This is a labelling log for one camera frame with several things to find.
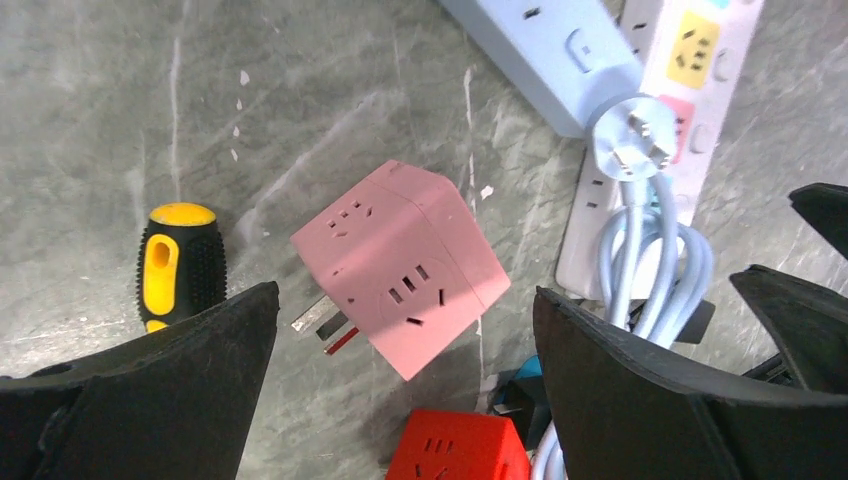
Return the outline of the teal blue plug adapter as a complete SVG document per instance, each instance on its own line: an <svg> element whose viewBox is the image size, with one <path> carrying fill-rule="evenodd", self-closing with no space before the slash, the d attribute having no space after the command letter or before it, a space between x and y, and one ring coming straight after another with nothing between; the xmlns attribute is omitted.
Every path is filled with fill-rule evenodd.
<svg viewBox="0 0 848 480"><path fill-rule="evenodd" d="M507 373L506 382L523 378L539 377L541 375L542 368L539 361L539 356L533 355L527 360L525 360L524 363L518 369Z"/></svg>

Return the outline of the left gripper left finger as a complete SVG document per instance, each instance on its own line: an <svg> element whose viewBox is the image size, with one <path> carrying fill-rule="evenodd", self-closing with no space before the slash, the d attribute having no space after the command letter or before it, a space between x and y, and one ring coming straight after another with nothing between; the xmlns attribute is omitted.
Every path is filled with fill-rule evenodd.
<svg viewBox="0 0 848 480"><path fill-rule="evenodd" d="M277 335L257 284L157 332L1 381L5 479L232 479Z"/></svg>

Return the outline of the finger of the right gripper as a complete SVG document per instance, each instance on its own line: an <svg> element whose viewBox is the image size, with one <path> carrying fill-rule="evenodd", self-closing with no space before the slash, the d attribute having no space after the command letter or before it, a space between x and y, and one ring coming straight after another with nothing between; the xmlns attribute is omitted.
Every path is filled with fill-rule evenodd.
<svg viewBox="0 0 848 480"><path fill-rule="evenodd" d="M792 208L843 258L847 258L847 187L813 183L789 194Z"/></svg>
<svg viewBox="0 0 848 480"><path fill-rule="evenodd" d="M771 336L794 387L847 393L845 296L762 265L730 282Z"/></svg>

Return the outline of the pink socket adapter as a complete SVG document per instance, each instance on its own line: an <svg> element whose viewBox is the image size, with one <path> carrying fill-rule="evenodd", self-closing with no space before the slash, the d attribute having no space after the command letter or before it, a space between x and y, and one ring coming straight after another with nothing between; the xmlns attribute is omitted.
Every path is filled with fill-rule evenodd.
<svg viewBox="0 0 848 480"><path fill-rule="evenodd" d="M405 380L511 284L453 182L396 160L290 240L324 293Z"/></svg>

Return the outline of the light blue power strip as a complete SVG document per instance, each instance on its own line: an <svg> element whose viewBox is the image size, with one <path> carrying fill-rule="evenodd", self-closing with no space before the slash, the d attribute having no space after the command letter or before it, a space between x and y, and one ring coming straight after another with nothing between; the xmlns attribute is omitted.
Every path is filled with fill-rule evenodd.
<svg viewBox="0 0 848 480"><path fill-rule="evenodd" d="M440 0L559 135L584 136L594 112L635 95L643 77L595 0Z"/></svg>

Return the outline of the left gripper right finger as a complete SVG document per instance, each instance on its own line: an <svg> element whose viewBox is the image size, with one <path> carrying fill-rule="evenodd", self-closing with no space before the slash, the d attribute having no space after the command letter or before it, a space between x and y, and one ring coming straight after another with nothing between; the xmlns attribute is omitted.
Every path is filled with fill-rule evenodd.
<svg viewBox="0 0 848 480"><path fill-rule="evenodd" d="M843 479L847 399L695 362L538 288L533 328L571 479Z"/></svg>

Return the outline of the red cube socket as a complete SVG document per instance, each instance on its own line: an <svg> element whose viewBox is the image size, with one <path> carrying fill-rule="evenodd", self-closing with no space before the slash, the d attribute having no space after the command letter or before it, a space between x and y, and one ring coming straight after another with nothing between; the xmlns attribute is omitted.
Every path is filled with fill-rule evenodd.
<svg viewBox="0 0 848 480"><path fill-rule="evenodd" d="M414 410L390 462L387 480L528 480L529 458L505 417Z"/></svg>

